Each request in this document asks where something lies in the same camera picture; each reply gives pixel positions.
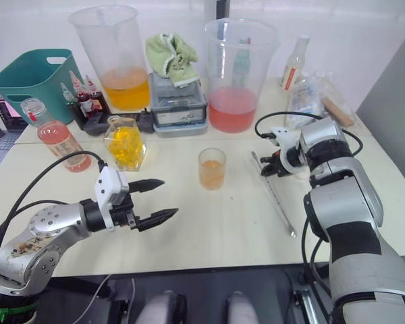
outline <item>green zip tie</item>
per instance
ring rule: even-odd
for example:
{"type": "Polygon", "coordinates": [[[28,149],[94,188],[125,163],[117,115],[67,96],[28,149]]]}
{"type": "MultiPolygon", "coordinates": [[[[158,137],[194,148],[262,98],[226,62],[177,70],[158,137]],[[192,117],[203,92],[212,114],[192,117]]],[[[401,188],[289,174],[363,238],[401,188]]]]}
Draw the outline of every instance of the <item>green zip tie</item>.
{"type": "Polygon", "coordinates": [[[37,302],[23,307],[15,308],[0,308],[0,322],[4,322],[8,315],[18,315],[22,313],[27,313],[37,306],[37,302]]]}

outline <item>measuring cup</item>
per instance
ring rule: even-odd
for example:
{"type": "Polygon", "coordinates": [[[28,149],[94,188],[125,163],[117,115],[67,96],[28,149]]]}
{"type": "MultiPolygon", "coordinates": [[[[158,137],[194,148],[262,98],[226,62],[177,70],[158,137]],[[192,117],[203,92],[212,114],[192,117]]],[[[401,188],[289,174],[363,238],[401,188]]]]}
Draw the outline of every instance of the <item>measuring cup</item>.
{"type": "Polygon", "coordinates": [[[126,5],[101,5],[73,13],[74,25],[111,103],[121,110],[139,110],[150,102],[138,12],[126,5]]]}
{"type": "Polygon", "coordinates": [[[238,133],[253,122],[271,57],[279,46],[272,25],[224,18],[205,26],[208,45],[209,119],[218,130],[238,133]]]}

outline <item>black cable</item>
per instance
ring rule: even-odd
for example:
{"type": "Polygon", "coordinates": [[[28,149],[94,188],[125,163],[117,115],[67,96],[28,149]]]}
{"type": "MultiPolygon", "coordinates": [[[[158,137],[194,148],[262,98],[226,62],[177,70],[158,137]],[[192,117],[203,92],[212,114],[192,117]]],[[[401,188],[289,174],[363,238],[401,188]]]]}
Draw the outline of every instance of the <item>black cable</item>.
{"type": "Polygon", "coordinates": [[[304,222],[304,226],[303,226],[303,233],[302,233],[302,258],[303,258],[303,264],[304,264],[304,272],[306,274],[306,277],[308,279],[310,279],[309,281],[309,285],[310,288],[312,289],[312,292],[315,296],[315,299],[318,302],[319,308],[321,309],[321,312],[324,315],[324,318],[326,320],[327,323],[329,323],[329,313],[327,312],[327,310],[325,309],[324,303],[317,291],[317,288],[315,287],[315,284],[312,280],[312,272],[311,272],[311,268],[309,267],[307,258],[306,258],[306,231],[308,229],[309,226],[309,220],[306,218],[306,221],[304,222]]]}
{"type": "Polygon", "coordinates": [[[27,186],[27,188],[21,193],[21,195],[18,197],[17,201],[15,202],[15,204],[13,204],[13,207],[11,209],[11,211],[9,212],[9,214],[7,215],[5,221],[3,222],[3,224],[1,224],[0,227],[0,247],[1,244],[3,243],[3,239],[5,237],[5,233],[7,228],[9,227],[9,223],[12,220],[12,215],[16,212],[17,208],[20,206],[22,200],[27,196],[27,194],[29,193],[30,190],[32,190],[32,188],[34,187],[34,185],[45,175],[47,174],[51,169],[53,169],[56,165],[59,165],[61,162],[74,157],[76,155],[82,155],[82,154],[87,154],[87,155],[91,155],[94,158],[96,158],[96,160],[98,161],[98,165],[99,165],[99,170],[102,170],[102,168],[106,165],[106,163],[104,162],[104,160],[102,160],[102,158],[100,156],[98,156],[96,153],[90,152],[90,151],[78,151],[78,152],[73,152],[70,153],[58,160],[56,160],[55,162],[53,162],[52,164],[50,164],[45,170],[43,170],[42,172],[39,173],[39,175],[27,186]]]}
{"type": "MultiPolygon", "coordinates": [[[[258,131],[259,123],[261,123],[264,119],[267,119],[267,118],[273,117],[273,116],[278,116],[278,115],[299,115],[299,116],[306,116],[306,117],[315,118],[315,119],[323,119],[321,116],[314,115],[312,113],[299,113],[298,111],[277,111],[275,113],[269,113],[268,115],[262,116],[260,119],[258,119],[256,121],[255,127],[254,127],[255,134],[261,138],[264,138],[264,136],[258,131]]],[[[352,153],[352,155],[359,154],[359,152],[363,149],[363,142],[361,141],[361,139],[359,139],[356,135],[354,135],[353,133],[351,133],[347,130],[342,129],[342,131],[345,134],[351,136],[358,144],[358,149],[354,153],[352,153]]]]}
{"type": "Polygon", "coordinates": [[[45,200],[38,200],[38,201],[34,201],[24,207],[21,207],[20,209],[18,209],[13,215],[12,215],[12,219],[15,218],[16,215],[22,213],[23,211],[25,211],[26,209],[29,209],[30,207],[36,206],[36,205],[40,205],[40,204],[57,204],[57,205],[66,205],[66,202],[63,201],[59,201],[59,200],[51,200],[51,199],[45,199],[45,200]]]}
{"type": "Polygon", "coordinates": [[[331,291],[330,288],[327,287],[325,282],[321,279],[321,277],[318,274],[318,271],[315,267],[315,257],[317,255],[318,249],[323,242],[322,239],[319,239],[318,242],[315,244],[315,247],[313,248],[312,254],[310,255],[310,270],[312,271],[312,276],[315,279],[315,281],[321,286],[321,288],[324,289],[325,293],[329,296],[331,296],[331,291]]]}
{"type": "Polygon", "coordinates": [[[282,270],[283,274],[286,276],[286,278],[288,279],[288,282],[290,284],[290,297],[288,298],[288,305],[285,309],[285,313],[283,314],[283,322],[285,324],[287,324],[288,323],[288,312],[290,311],[291,304],[294,300],[294,288],[292,286],[291,277],[288,275],[288,273],[285,271],[285,269],[281,269],[281,270],[282,270]]]}

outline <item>metal stirring rod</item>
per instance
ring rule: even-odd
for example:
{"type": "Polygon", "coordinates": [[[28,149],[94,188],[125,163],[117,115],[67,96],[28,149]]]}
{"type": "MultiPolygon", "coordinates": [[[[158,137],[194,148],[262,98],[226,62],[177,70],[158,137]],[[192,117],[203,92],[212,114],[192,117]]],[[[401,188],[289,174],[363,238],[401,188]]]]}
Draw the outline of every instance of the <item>metal stirring rod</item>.
{"type": "MultiPolygon", "coordinates": [[[[263,166],[262,166],[261,163],[259,162],[258,157],[257,157],[257,154],[256,154],[254,151],[252,151],[251,154],[252,154],[252,157],[254,158],[254,160],[256,161],[256,164],[258,164],[260,171],[262,171],[262,170],[263,170],[263,166]]],[[[286,223],[285,225],[286,225],[287,228],[288,228],[288,232],[289,232],[290,236],[291,236],[292,238],[295,238],[295,237],[297,236],[297,235],[296,235],[296,230],[295,230],[294,227],[292,226],[290,220],[288,219],[288,216],[287,216],[286,213],[285,213],[284,208],[282,207],[282,205],[281,205],[279,199],[277,198],[275,189],[272,187],[270,181],[269,181],[266,177],[264,177],[264,180],[265,180],[265,182],[267,183],[267,185],[268,185],[268,187],[269,187],[269,189],[270,189],[270,191],[271,191],[271,195],[274,197],[274,199],[275,199],[277,205],[279,206],[279,209],[280,209],[281,212],[282,212],[282,216],[283,216],[282,218],[283,218],[284,222],[286,223]]]]}

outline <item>white bottle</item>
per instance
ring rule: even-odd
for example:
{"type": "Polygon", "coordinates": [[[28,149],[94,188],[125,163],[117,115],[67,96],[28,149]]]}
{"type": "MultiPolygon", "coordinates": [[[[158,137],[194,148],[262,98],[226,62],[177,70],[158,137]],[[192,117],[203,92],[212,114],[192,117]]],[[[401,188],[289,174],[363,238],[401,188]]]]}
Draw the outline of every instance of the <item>white bottle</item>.
{"type": "Polygon", "coordinates": [[[285,72],[281,80],[282,89],[289,91],[294,83],[296,83],[297,77],[299,77],[304,66],[304,53],[306,52],[308,43],[308,35],[301,34],[298,37],[296,47],[286,61],[285,72]]]}

